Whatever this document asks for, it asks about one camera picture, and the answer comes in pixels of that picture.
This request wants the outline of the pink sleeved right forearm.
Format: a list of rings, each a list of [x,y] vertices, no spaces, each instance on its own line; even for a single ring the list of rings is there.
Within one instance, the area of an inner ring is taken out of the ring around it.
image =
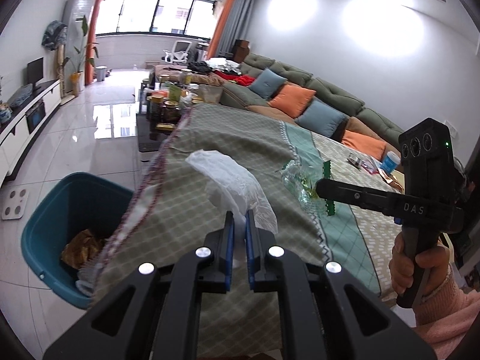
[[[479,313],[479,293],[465,294],[448,273],[442,284],[413,309],[414,332],[436,353],[446,359],[465,337]]]

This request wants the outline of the person's right hand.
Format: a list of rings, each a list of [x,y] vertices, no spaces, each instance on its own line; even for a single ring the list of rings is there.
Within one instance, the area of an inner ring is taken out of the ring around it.
[[[403,295],[413,286],[414,267],[418,266],[430,271],[422,294],[422,297],[428,296],[445,281],[449,265],[450,250],[440,241],[432,249],[418,254],[411,260],[404,252],[403,234],[399,233],[394,239],[392,258],[389,262],[392,287],[398,295]]]

